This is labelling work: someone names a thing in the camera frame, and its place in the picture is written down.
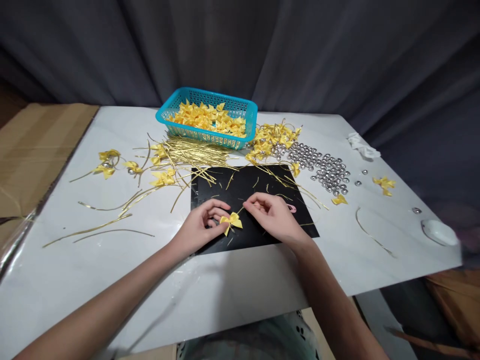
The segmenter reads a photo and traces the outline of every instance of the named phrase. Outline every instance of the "white cloth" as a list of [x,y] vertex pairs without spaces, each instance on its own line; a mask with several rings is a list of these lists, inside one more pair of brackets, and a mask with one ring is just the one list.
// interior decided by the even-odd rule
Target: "white cloth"
[[350,143],[351,148],[353,150],[358,150],[358,152],[362,154],[364,158],[369,158],[369,159],[379,158],[381,155],[380,151],[377,151],[373,147],[362,143],[363,139],[358,132],[352,132],[348,134],[347,140]]

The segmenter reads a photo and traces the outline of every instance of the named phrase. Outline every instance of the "left hand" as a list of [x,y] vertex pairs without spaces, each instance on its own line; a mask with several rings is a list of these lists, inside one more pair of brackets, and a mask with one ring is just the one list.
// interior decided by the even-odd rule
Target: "left hand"
[[210,199],[199,207],[190,211],[170,244],[179,251],[184,258],[190,256],[201,247],[222,234],[229,226],[227,222],[217,225],[213,219],[220,221],[222,216],[230,218],[230,205]]

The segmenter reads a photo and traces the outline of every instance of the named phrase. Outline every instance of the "forearm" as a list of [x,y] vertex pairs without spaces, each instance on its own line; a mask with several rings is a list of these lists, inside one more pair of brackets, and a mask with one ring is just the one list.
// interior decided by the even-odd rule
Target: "forearm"
[[336,359],[387,359],[310,239],[292,247],[308,302]]
[[37,338],[16,359],[89,359],[182,259],[183,255],[167,244]]

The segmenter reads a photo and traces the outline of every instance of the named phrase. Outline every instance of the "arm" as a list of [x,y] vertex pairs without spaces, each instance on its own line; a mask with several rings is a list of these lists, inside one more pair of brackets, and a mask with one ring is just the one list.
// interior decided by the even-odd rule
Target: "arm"
[[226,230],[227,223],[217,226],[211,219],[229,217],[222,208],[230,206],[211,199],[192,210],[165,247],[38,337],[15,359],[90,359],[170,269]]
[[283,198],[255,193],[243,207],[298,260],[305,295],[336,359],[388,357],[349,301],[322,252],[297,223]]

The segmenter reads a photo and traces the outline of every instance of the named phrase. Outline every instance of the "hand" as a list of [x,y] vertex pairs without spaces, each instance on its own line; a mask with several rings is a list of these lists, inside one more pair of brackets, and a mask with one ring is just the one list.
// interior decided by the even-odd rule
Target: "hand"
[[292,245],[310,239],[280,196],[256,192],[243,203],[243,207],[270,235],[282,243]]
[[180,230],[170,241],[171,246],[184,258],[190,256],[228,228],[227,222],[217,225],[212,219],[220,221],[222,216],[229,218],[230,214],[225,211],[229,209],[230,205],[223,201],[217,199],[205,201],[190,211]]

